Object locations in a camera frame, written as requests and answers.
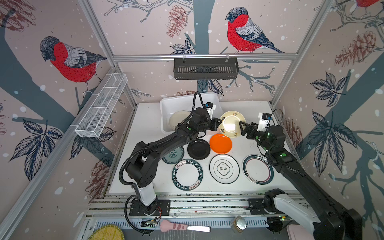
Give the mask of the small cream patterned plate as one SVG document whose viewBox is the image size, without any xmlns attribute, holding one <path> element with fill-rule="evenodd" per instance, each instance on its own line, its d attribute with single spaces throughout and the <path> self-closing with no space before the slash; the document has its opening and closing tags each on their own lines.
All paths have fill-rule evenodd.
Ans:
<svg viewBox="0 0 384 240">
<path fill-rule="evenodd" d="M 246 122 L 245 117 L 237 111 L 225 112 L 220 119 L 222 123 L 219 126 L 220 133 L 228 138 L 237 138 L 241 136 L 240 122 Z"/>
</svg>

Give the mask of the orange plate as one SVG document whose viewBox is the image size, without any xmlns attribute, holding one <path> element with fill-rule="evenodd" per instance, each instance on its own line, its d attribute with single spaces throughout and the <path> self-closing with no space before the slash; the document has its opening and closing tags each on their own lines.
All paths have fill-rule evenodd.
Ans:
<svg viewBox="0 0 384 240">
<path fill-rule="evenodd" d="M 212 136 L 209 144 L 211 150 L 217 154 L 227 154 L 233 147 L 231 139 L 223 134 L 216 134 Z"/>
</svg>

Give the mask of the large cream bear plate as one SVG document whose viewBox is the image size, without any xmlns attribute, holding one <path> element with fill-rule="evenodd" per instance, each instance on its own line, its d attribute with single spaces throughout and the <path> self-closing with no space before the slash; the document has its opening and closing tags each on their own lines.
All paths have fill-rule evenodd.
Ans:
<svg viewBox="0 0 384 240">
<path fill-rule="evenodd" d="M 169 126 L 172 131 L 175 130 L 175 127 L 184 121 L 190 115 L 189 111 L 178 111 L 175 112 L 169 119 Z"/>
</svg>

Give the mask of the green red rim plate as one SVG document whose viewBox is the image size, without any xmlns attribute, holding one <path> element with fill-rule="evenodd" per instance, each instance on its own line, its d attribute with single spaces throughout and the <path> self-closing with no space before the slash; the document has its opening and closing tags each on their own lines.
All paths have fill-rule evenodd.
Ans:
<svg viewBox="0 0 384 240">
<path fill-rule="evenodd" d="M 260 155 L 249 155 L 243 161 L 243 172 L 246 178 L 254 184 L 267 185 L 274 178 L 274 169 Z"/>
</svg>

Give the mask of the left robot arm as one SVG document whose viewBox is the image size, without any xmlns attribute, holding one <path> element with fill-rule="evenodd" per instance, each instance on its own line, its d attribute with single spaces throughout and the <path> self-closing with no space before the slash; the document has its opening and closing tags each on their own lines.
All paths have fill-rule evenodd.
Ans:
<svg viewBox="0 0 384 240">
<path fill-rule="evenodd" d="M 119 170 L 119 181 L 135 190 L 133 203 L 139 204 L 139 213 L 151 215 L 160 209 L 153 187 L 159 161 L 174 149 L 198 139 L 200 133 L 218 130 L 222 120 L 213 117 L 215 109 L 215 104 L 204 103 L 201 93 L 196 92 L 190 114 L 172 134 L 149 144 L 136 144 Z"/>
</svg>

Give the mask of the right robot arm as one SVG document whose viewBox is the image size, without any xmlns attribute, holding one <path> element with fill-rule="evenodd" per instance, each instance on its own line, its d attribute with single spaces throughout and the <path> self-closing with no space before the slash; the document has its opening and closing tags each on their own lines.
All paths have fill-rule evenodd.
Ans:
<svg viewBox="0 0 384 240">
<path fill-rule="evenodd" d="M 257 142 L 265 150 L 265 158 L 285 177 L 308 202 L 310 209 L 293 201 L 284 191 L 273 189 L 264 194 L 264 210 L 269 214 L 282 212 L 304 227 L 316 240 L 361 240 L 363 221 L 354 209 L 346 209 L 326 193 L 285 149 L 286 136 L 282 126 L 258 131 L 258 124 L 239 123 L 241 134 Z"/>
</svg>

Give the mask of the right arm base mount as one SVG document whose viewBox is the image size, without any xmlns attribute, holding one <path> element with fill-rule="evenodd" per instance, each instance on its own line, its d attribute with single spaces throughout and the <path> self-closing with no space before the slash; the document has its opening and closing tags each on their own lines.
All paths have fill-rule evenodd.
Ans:
<svg viewBox="0 0 384 240">
<path fill-rule="evenodd" d="M 251 215 L 269 215 L 269 213 L 265 210 L 263 199 L 248 199 L 248 203 L 248 210 Z"/>
</svg>

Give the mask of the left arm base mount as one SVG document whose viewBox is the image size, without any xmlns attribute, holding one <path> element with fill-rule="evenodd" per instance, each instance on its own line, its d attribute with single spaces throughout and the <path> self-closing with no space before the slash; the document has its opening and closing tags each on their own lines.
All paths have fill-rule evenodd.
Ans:
<svg viewBox="0 0 384 240">
<path fill-rule="evenodd" d="M 129 204 L 130 217 L 163 217 L 169 216 L 171 201 L 170 200 L 155 200 L 149 206 L 145 206 L 140 200 L 134 199 Z"/>
</svg>

